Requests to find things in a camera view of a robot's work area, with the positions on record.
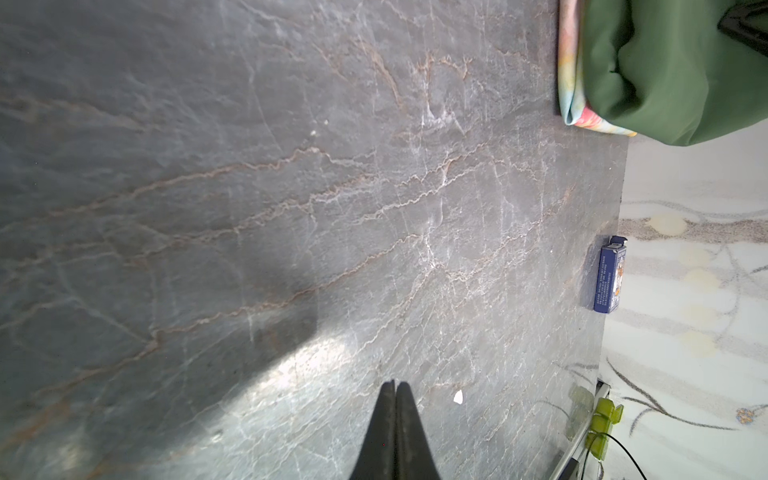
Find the dark green skirt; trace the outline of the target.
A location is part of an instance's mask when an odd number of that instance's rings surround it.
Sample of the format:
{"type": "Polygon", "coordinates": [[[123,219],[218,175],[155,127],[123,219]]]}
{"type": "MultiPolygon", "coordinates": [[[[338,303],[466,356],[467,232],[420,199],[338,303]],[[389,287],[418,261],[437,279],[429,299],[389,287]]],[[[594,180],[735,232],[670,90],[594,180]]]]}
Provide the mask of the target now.
{"type": "Polygon", "coordinates": [[[580,34],[589,108],[672,146],[767,117],[767,58],[719,31],[733,1],[588,1],[580,34]]]}

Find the pastel floral skirt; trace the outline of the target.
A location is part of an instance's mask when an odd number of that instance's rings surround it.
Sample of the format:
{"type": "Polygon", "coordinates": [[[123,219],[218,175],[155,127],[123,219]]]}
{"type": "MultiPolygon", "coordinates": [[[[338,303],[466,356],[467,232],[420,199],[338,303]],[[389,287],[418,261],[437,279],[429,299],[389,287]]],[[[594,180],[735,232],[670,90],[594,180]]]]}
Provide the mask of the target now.
{"type": "Polygon", "coordinates": [[[580,30],[584,1],[560,0],[557,48],[559,108],[567,126],[634,137],[636,132],[611,124],[594,112],[584,89],[580,30]]]}

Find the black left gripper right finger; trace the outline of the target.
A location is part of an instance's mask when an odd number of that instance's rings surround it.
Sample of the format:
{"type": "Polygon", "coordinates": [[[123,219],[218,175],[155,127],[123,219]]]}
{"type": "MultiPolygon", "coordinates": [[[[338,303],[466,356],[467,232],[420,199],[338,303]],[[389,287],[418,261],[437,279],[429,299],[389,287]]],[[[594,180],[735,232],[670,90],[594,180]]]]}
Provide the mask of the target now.
{"type": "Polygon", "coordinates": [[[412,389],[401,382],[395,395],[395,478],[440,480],[412,389]]]}

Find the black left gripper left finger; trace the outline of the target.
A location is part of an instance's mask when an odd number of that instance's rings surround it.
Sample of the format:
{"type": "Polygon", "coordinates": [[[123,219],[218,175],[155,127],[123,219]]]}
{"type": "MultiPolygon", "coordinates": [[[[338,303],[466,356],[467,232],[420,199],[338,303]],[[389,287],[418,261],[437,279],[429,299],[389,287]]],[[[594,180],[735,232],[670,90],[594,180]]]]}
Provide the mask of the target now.
{"type": "Polygon", "coordinates": [[[351,479],[395,478],[395,433],[396,387],[390,380],[381,386],[351,479]]]}

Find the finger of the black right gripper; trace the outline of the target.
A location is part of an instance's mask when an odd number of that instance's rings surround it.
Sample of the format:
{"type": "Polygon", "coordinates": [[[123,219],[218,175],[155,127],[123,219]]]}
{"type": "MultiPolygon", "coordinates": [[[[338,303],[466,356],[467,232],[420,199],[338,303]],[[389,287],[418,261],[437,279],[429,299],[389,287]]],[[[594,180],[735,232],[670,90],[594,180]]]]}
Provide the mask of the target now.
{"type": "Polygon", "coordinates": [[[732,6],[719,20],[718,30],[767,56],[767,2],[753,1],[732,6]]]}

